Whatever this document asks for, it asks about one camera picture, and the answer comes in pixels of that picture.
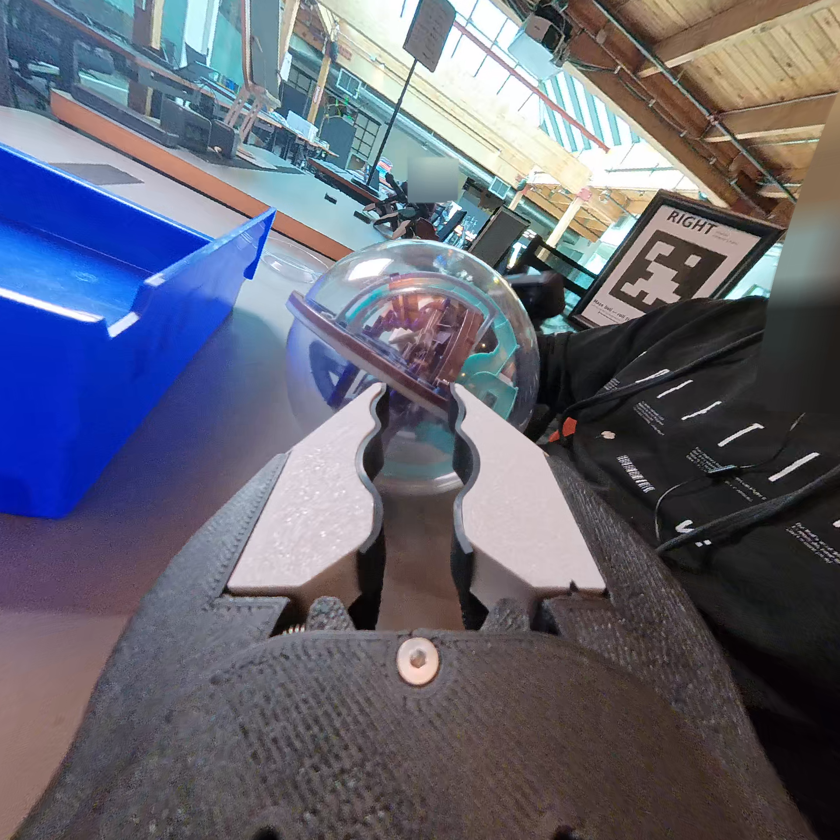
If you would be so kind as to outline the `person's black printed hoodie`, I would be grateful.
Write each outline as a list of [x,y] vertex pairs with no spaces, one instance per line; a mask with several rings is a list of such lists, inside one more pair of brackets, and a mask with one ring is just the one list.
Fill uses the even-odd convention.
[[655,549],[729,657],[820,838],[838,838],[838,419],[771,413],[760,342],[577,412],[570,459]]

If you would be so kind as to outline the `clear plastic dish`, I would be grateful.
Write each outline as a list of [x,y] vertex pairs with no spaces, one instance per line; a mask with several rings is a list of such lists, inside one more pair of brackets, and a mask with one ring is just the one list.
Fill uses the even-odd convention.
[[310,286],[327,272],[334,260],[271,231],[259,258],[261,265],[282,279]]

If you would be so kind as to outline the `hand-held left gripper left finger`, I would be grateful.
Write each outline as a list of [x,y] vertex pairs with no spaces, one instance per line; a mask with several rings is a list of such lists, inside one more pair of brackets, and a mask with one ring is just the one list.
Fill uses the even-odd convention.
[[297,443],[228,578],[234,596],[355,602],[363,593],[360,554],[382,530],[373,485],[385,385],[376,382]]

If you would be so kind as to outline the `blue plastic bin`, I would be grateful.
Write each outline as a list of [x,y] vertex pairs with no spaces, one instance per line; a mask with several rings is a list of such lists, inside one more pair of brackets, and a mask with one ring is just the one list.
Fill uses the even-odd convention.
[[67,515],[255,275],[273,208],[220,238],[2,145],[1,509]]

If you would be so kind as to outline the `grey screen on stand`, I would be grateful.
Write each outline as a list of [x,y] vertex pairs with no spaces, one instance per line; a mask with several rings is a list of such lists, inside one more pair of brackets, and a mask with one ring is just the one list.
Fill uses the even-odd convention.
[[528,228],[527,218],[506,206],[499,206],[467,248],[467,253],[496,269]]

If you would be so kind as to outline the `large framed marker sign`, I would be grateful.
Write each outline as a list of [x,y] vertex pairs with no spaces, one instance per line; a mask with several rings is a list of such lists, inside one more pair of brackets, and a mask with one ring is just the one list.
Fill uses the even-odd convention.
[[672,303],[723,298],[783,233],[780,225],[659,190],[568,320],[598,328]]

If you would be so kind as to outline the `white ceiling box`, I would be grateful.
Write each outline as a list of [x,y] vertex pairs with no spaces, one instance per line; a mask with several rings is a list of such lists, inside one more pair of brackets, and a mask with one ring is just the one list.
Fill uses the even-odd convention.
[[557,76],[566,61],[566,24],[562,17],[532,13],[507,47],[509,56],[539,81]]

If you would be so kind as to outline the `clear maze ball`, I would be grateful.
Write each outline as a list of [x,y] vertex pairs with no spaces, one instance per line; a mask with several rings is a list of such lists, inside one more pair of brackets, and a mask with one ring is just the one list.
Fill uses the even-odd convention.
[[537,333],[515,290],[461,249],[400,239],[353,252],[287,300],[290,407],[309,433],[375,383],[390,393],[387,493],[460,487],[448,424],[459,384],[522,431],[539,389]]

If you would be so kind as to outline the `person's right forearm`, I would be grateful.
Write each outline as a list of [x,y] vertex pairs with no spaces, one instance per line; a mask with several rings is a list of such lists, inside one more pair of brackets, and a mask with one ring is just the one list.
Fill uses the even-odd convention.
[[537,412],[526,435],[593,405],[672,382],[761,341],[769,302],[696,299],[621,324],[538,337]]

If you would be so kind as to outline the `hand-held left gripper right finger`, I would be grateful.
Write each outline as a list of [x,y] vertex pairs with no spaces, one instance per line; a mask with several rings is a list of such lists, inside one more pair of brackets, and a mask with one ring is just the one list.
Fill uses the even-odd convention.
[[467,606],[601,596],[606,583],[546,454],[470,393],[451,388],[453,577]]

